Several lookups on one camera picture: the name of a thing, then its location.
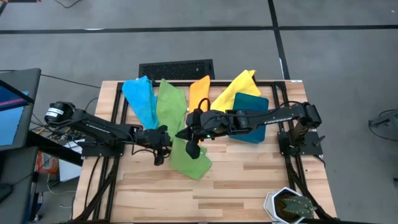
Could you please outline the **grey desk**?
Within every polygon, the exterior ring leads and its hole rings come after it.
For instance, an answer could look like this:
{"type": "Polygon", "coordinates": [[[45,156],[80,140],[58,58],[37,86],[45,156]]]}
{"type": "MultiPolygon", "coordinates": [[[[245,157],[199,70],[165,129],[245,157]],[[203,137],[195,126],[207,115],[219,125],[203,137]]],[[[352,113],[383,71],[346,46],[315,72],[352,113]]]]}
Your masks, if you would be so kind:
{"type": "Polygon", "coordinates": [[[36,147],[0,152],[0,184],[12,185],[11,194],[0,203],[0,224],[25,224],[36,158],[36,147]]]}

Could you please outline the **black floor vent grille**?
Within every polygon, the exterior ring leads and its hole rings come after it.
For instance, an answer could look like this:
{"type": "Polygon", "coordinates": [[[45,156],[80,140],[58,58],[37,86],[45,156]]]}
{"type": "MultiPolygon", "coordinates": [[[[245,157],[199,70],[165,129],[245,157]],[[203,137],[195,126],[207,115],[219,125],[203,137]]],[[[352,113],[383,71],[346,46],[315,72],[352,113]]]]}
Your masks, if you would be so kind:
{"type": "Polygon", "coordinates": [[[138,77],[146,76],[150,80],[199,80],[207,75],[211,80],[215,79],[212,59],[141,63],[138,77]]]}

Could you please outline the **yellow microfiber towel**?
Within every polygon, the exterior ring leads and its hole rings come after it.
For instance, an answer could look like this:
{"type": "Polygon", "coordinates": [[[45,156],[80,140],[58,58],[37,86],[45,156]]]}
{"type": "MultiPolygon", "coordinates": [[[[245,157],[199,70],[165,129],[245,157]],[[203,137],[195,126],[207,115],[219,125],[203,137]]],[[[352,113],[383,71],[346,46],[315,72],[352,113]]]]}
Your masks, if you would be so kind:
{"type": "Polygon", "coordinates": [[[225,112],[233,108],[234,99],[237,93],[244,93],[252,96],[260,96],[261,92],[258,89],[253,79],[255,70],[244,70],[241,72],[221,93],[217,99],[212,102],[210,109],[225,112]]]}

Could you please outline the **green cactus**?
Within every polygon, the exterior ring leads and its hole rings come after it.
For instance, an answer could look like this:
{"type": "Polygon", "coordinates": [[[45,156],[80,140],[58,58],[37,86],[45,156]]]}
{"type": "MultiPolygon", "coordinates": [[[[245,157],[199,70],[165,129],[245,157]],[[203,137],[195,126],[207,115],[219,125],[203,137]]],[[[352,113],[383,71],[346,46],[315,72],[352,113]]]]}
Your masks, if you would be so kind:
{"type": "Polygon", "coordinates": [[[293,196],[282,199],[285,207],[283,211],[285,213],[291,213],[304,218],[313,218],[313,214],[317,209],[313,205],[312,201],[305,196],[293,196]]]}

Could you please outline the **blue microfiber towel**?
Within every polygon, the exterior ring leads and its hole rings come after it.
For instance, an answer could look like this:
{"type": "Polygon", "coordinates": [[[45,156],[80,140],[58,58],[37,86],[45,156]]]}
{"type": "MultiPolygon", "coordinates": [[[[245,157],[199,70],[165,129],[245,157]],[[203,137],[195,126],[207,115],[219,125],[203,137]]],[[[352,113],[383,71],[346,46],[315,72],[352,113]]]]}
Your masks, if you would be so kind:
{"type": "Polygon", "coordinates": [[[143,127],[145,129],[156,129],[158,126],[157,97],[154,95],[152,82],[148,77],[143,76],[135,80],[125,81],[122,92],[143,127]]]}

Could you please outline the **teal plastic bin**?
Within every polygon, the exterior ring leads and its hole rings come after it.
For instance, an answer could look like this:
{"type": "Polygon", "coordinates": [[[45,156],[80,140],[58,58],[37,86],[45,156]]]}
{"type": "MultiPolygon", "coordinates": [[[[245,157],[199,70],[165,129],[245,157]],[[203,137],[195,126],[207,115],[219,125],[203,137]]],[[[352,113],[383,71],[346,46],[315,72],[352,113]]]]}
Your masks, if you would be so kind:
{"type": "MultiPolygon", "coordinates": [[[[248,95],[237,92],[235,94],[233,109],[234,110],[268,110],[269,100],[260,96],[248,95]]],[[[229,136],[239,141],[259,144],[266,138],[266,125],[262,124],[257,129],[248,134],[239,134],[229,136]]]]}

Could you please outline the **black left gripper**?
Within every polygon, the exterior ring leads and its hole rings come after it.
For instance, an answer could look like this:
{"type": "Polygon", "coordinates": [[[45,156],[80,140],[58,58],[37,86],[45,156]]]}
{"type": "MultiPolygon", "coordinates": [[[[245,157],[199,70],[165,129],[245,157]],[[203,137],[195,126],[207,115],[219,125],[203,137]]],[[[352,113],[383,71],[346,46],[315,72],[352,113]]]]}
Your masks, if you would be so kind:
{"type": "Polygon", "coordinates": [[[154,165],[161,166],[165,159],[171,155],[172,142],[174,136],[169,134],[167,125],[161,125],[156,129],[148,129],[136,132],[136,144],[146,149],[152,149],[155,152],[154,165]],[[159,144],[159,132],[162,142],[159,144]]]}

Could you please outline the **white hexagonal plant pot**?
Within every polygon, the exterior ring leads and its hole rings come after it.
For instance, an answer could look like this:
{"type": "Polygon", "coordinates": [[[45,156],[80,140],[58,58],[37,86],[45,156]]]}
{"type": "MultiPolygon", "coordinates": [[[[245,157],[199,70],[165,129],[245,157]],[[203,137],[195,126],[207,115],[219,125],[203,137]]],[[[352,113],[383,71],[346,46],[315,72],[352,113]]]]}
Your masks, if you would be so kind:
{"type": "Polygon", "coordinates": [[[304,217],[294,215],[291,213],[285,213],[283,208],[285,207],[282,199],[293,196],[304,196],[288,187],[284,187],[277,192],[271,192],[267,194],[264,202],[264,210],[270,216],[270,218],[282,224],[298,224],[304,217]]]}

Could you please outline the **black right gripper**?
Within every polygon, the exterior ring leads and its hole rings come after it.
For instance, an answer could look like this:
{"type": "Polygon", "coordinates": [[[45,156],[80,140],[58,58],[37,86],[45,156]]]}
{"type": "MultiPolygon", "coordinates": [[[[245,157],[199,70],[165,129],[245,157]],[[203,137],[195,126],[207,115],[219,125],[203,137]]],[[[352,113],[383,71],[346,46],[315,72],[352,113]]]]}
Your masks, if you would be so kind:
{"type": "Polygon", "coordinates": [[[194,109],[187,116],[187,127],[176,133],[176,136],[192,136],[192,140],[175,138],[175,157],[178,159],[198,159],[200,156],[199,139],[214,139],[226,135],[228,116],[217,110],[203,112],[194,109]]]}

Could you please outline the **white box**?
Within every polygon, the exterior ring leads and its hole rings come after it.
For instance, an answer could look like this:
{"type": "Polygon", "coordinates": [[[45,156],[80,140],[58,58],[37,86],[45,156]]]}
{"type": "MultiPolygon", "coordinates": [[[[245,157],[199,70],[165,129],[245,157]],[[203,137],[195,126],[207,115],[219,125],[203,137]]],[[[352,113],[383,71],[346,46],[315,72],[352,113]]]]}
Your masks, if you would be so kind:
{"type": "Polygon", "coordinates": [[[81,166],[66,162],[64,160],[59,160],[59,173],[60,181],[66,182],[68,180],[79,177],[81,174],[81,166]]]}

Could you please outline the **orange microfiber towel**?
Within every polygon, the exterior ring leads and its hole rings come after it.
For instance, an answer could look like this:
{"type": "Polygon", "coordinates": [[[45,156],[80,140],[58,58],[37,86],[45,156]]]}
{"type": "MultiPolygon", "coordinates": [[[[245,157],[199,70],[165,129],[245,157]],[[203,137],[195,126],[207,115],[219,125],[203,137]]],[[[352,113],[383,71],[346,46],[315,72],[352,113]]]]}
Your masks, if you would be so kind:
{"type": "Polygon", "coordinates": [[[208,98],[210,89],[210,76],[206,75],[200,80],[190,85],[189,91],[189,113],[192,113],[195,108],[198,108],[200,101],[208,98]]]}

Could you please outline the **orange cardboard box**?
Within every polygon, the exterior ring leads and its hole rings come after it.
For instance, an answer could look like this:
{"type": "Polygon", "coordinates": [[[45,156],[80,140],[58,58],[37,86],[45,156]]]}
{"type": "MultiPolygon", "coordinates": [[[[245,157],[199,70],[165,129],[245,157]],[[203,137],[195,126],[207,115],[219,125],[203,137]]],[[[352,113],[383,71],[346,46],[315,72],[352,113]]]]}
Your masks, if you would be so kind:
{"type": "Polygon", "coordinates": [[[35,169],[38,172],[46,174],[57,174],[58,168],[58,159],[56,157],[50,156],[41,151],[37,153],[35,169]]]}

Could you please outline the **grey monitor with blue screen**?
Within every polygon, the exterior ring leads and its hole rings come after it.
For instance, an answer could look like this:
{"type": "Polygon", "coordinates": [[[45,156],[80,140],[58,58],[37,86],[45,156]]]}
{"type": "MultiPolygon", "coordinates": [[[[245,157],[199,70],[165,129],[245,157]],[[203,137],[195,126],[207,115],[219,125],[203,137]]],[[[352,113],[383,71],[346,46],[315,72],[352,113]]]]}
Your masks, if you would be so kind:
{"type": "MultiPolygon", "coordinates": [[[[0,81],[35,100],[41,69],[31,68],[0,73],[0,81]]],[[[34,103],[0,111],[0,152],[23,148],[29,135],[34,103]]]]}

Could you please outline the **green microfiber towel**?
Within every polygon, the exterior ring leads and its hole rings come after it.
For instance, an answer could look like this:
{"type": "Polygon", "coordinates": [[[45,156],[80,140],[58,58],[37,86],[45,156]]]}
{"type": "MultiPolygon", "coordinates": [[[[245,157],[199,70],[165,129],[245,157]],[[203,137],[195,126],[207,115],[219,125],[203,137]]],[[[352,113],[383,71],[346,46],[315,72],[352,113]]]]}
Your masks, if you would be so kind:
{"type": "Polygon", "coordinates": [[[157,95],[156,115],[158,125],[167,127],[172,143],[169,166],[187,177],[199,180],[211,168],[212,162],[206,156],[207,148],[200,147],[200,155],[192,159],[186,152],[187,142],[175,135],[185,127],[187,100],[182,89],[161,80],[157,95]]]}

